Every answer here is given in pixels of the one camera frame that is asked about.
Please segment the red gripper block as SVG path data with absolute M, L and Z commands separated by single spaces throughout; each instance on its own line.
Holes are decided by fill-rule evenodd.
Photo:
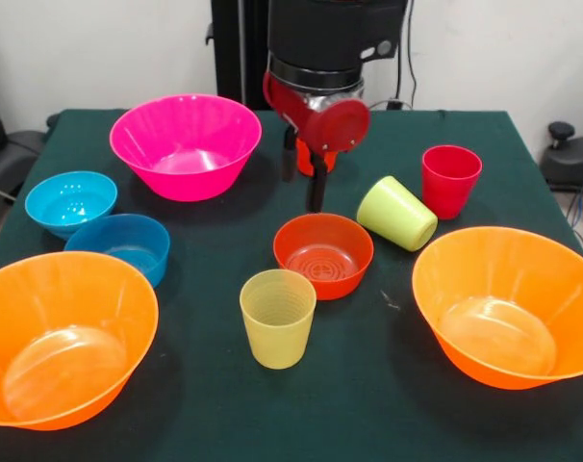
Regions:
M 266 102 L 290 124 L 284 134 L 282 180 L 290 182 L 296 171 L 297 132 L 312 150 L 313 175 L 307 192 L 307 211 L 320 213 L 328 171 L 319 154 L 356 147 L 368 132 L 368 106 L 350 92 L 317 95 L 293 90 L 269 71 L 264 76 L 263 90 Z

